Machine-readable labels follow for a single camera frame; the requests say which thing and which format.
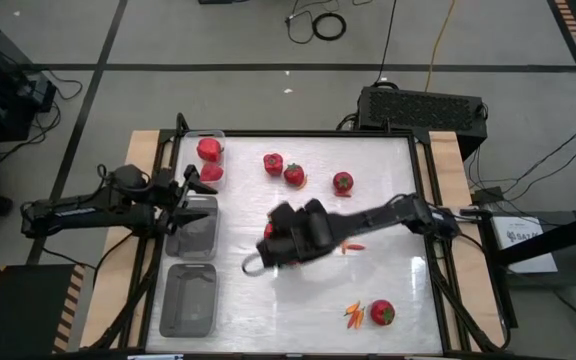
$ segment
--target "concrete floor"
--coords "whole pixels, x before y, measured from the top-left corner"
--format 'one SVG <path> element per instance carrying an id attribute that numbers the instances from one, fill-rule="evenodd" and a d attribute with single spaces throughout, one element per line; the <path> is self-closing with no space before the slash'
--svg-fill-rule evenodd
<path id="1" fill-rule="evenodd" d="M 82 95 L 59 101 L 63 120 L 45 143 L 24 148 L 1 165 L 0 193 L 17 204 L 46 198 L 78 118 L 85 127 L 64 196 L 94 190 L 96 165 L 122 164 L 132 131 L 171 128 L 179 111 L 196 128 L 333 129 L 354 111 L 361 87 L 371 84 L 377 74 L 330 69 L 334 64 L 379 64 L 392 2 L 354 7 L 349 0 L 340 0 L 340 4 L 339 13 L 348 22 L 344 37 L 332 43 L 315 39 L 296 45 L 288 40 L 283 22 L 291 0 L 251 0 L 231 6 L 199 6 L 194 0 L 0 0 L 0 28 L 34 62 L 57 68 L 75 64 L 80 71 L 57 74 L 84 83 Z M 427 64 L 449 4 L 399 0 L 386 62 Z M 318 6 L 312 10 L 323 11 Z M 120 21 L 119 29 L 107 40 L 113 18 Z M 292 31 L 297 38 L 307 37 L 308 24 L 295 22 Z M 105 42 L 110 46 L 107 56 L 102 52 Z M 100 60 L 100 69 L 110 70 L 97 70 L 95 76 Z M 546 0 L 458 0 L 436 63 L 503 65 L 484 72 L 477 67 L 436 72 L 430 87 L 430 91 L 481 96 L 488 104 L 489 138 L 481 148 L 483 178 L 516 176 L 576 132 L 576 73 L 536 73 L 522 67 L 575 65 Z M 116 64 L 128 67 L 119 71 L 112 68 Z M 170 64 L 188 66 L 172 71 L 157 67 Z M 241 67 L 204 71 L 193 66 L 201 64 Z M 246 64 L 283 65 L 255 71 L 255 66 Z M 300 64 L 329 65 L 307 71 Z M 403 89 L 423 90 L 426 73 L 383 76 Z M 89 89 L 91 79 L 100 82 Z M 74 91 L 67 84 L 62 89 Z M 91 102 L 85 104 L 90 106 L 87 116 L 82 111 L 86 91 L 91 92 Z M 565 163 L 575 151 L 576 142 L 531 179 Z M 526 211 L 576 209 L 576 160 L 516 204 Z M 19 233 L 19 226 L 17 212 L 0 219 L 0 265 L 26 261 L 32 244 Z M 94 263 L 101 256 L 105 234 L 104 229 L 62 232 L 51 237 L 47 247 Z M 59 262 L 49 255 L 41 258 L 41 263 Z M 79 329 L 89 291 L 88 286 L 80 303 Z M 576 288 L 566 289 L 566 294 L 576 304 Z M 510 349 L 576 359 L 574 314 L 545 291 L 513 291 L 513 300 L 520 327 L 513 330 Z M 75 335 L 71 345 L 77 342 Z"/>

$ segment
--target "small orange carrot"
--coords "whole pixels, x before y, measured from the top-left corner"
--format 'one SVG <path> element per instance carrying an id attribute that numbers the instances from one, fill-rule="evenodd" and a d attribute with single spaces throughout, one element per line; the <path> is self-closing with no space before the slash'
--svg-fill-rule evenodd
<path id="1" fill-rule="evenodd" d="M 348 244 L 346 245 L 346 249 L 348 250 L 363 250 L 366 247 L 363 245 L 359 245 L 359 244 Z"/>
<path id="2" fill-rule="evenodd" d="M 357 315 L 357 321 L 355 321 L 355 329 L 359 329 L 361 322 L 364 320 L 364 309 L 365 307 L 358 311 L 359 315 Z"/>
<path id="3" fill-rule="evenodd" d="M 346 309 L 346 315 L 350 315 L 350 314 L 354 313 L 354 312 L 359 308 L 359 303 L 360 303 L 360 301 L 357 301 L 356 304 L 350 305 L 350 306 Z"/>
<path id="4" fill-rule="evenodd" d="M 354 313 L 352 313 L 350 321 L 348 321 L 348 329 L 350 329 L 355 324 L 355 321 L 357 321 L 357 317 L 359 317 L 359 311 L 355 311 Z"/>

